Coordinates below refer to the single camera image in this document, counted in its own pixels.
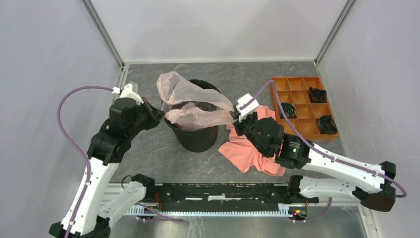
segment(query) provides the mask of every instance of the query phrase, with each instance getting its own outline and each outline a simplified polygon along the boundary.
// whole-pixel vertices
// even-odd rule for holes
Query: black bucket
[[[194,83],[195,85],[203,88],[203,89],[214,89],[217,90],[217,92],[220,92],[214,85],[211,83],[202,81],[202,80],[195,80],[192,79],[190,82]],[[176,105],[172,108],[181,108],[184,104]],[[198,106],[204,111],[209,111],[207,105]],[[210,149],[217,139],[217,133],[219,131],[219,126],[212,126],[207,127],[199,130],[193,130],[193,131],[187,131],[177,128],[175,125],[173,125],[170,121],[168,121],[166,118],[164,118],[166,124],[173,130],[176,137],[178,138],[181,145],[191,151],[191,152],[204,152],[208,149]]]

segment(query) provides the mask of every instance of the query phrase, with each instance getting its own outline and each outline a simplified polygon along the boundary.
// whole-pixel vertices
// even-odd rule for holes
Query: gray floor
[[[323,209],[311,207],[309,217]],[[357,207],[332,207],[322,219],[295,225],[280,217],[180,217],[186,222],[143,224],[124,216],[110,238],[366,238],[358,211]]]
[[[256,93],[271,77],[317,76],[312,62],[238,62],[238,63],[169,63],[135,64],[129,68],[127,82],[139,84],[139,94],[159,108],[156,81],[160,74],[177,71],[187,79],[206,80],[215,85],[232,102],[245,93]],[[272,108],[269,90],[258,99]],[[228,140],[228,131],[219,128],[215,145],[203,153],[184,149],[172,130],[163,122],[157,128],[142,131],[125,154],[111,182],[121,182],[125,175],[137,173],[156,182],[285,182],[291,175],[325,178],[303,170],[287,170],[283,177],[272,177],[251,168],[243,174],[217,150]],[[316,141],[326,149],[344,154],[339,138]]]

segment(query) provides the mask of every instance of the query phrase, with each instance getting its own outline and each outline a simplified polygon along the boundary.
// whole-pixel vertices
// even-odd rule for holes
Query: white bracket
[[[136,100],[137,104],[143,104],[143,99],[140,97],[140,95],[137,94],[138,87],[138,84],[134,82],[130,82],[129,84],[125,85],[121,91],[120,98],[132,98]]]
[[[382,170],[381,165],[373,165],[356,161],[345,156],[332,153],[331,151],[325,150],[317,144],[314,144],[314,147],[324,153],[327,153],[328,155],[333,156],[336,159],[340,159],[354,165],[377,171],[377,173],[379,174],[385,174],[385,172]],[[380,186],[384,183],[384,179],[379,176],[375,176],[366,171],[362,171],[350,167],[348,165],[332,161],[329,158],[318,154],[315,150],[312,149],[309,151],[308,157],[311,159],[311,162],[305,164],[302,167],[302,169],[304,170],[316,171],[326,175],[330,175],[334,178],[348,181],[350,184],[355,185],[368,193],[377,193],[382,191],[382,188]]]
[[[299,184],[300,194],[307,198],[332,197],[333,200],[357,198],[352,194],[356,186],[336,178],[310,178],[303,177]]]
[[[252,96],[248,93],[242,96],[238,99],[238,104],[236,105],[236,110],[240,113],[238,120],[242,121],[242,119],[245,119],[249,114],[254,113],[257,110],[257,107],[259,106],[258,102],[254,100],[251,104],[249,104],[244,109],[239,109],[243,105],[245,105],[247,102],[249,102],[252,99]]]
[[[112,229],[115,223],[145,195],[146,188],[137,181],[131,181],[113,200],[99,209],[98,216],[109,217],[109,227]]]

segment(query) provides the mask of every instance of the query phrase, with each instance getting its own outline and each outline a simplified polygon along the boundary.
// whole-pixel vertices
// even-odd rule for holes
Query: metal frame
[[[119,73],[119,77],[117,80],[117,84],[115,85],[117,88],[123,88],[125,86],[125,83],[127,81],[127,75],[128,75],[128,68],[130,67],[130,65],[125,65],[122,70]],[[119,95],[113,94],[112,97],[112,101],[111,104],[112,105],[114,103],[114,101],[119,97]]]
[[[331,42],[334,40],[335,36],[337,35],[337,32],[340,30],[344,20],[346,19],[348,13],[352,9],[354,3],[356,0],[347,0],[346,4],[344,4],[343,9],[340,12],[340,15],[338,16],[337,20],[334,23],[334,26],[332,27],[331,31],[328,34],[327,39],[325,40],[324,44],[321,47],[321,50],[319,51],[318,55],[316,56],[314,62],[315,64],[319,64],[324,57],[326,51],[328,50],[329,46],[331,45]]]
[[[102,23],[101,19],[99,18],[98,13],[96,12],[92,2],[90,0],[82,0],[83,5],[85,6],[86,10],[88,11],[93,23],[95,24],[96,28],[98,29],[100,35],[102,36],[103,40],[105,41],[106,45],[108,46],[109,50],[111,51],[112,56],[114,57],[117,64],[123,68],[124,61],[122,60],[121,56],[119,55],[114,43],[111,40],[108,32],[106,31],[104,24]]]
[[[114,199],[117,194],[122,191],[121,183],[109,183],[105,194],[102,198],[101,205],[105,205]],[[293,206],[302,206],[303,204],[279,204],[279,208],[293,207]],[[324,207],[326,206],[326,198],[320,198],[320,203],[310,204],[313,207]],[[365,228],[367,238],[381,238],[382,236],[379,233],[379,229],[376,227],[372,212],[370,209],[360,205],[360,202],[354,201],[351,199],[333,199],[331,206],[357,206],[359,207],[360,216],[362,218],[363,227]],[[134,215],[132,212],[127,211],[126,215]]]

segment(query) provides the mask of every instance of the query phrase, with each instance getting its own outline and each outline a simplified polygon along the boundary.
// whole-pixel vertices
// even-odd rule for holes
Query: cable clip
[[[146,223],[146,219],[145,219],[145,218],[136,217],[136,220],[137,220],[137,221],[142,221],[142,222],[143,222],[143,224],[145,224],[145,223]]]
[[[112,88],[112,94],[120,95],[121,94],[121,89],[117,88],[117,87],[113,87]]]

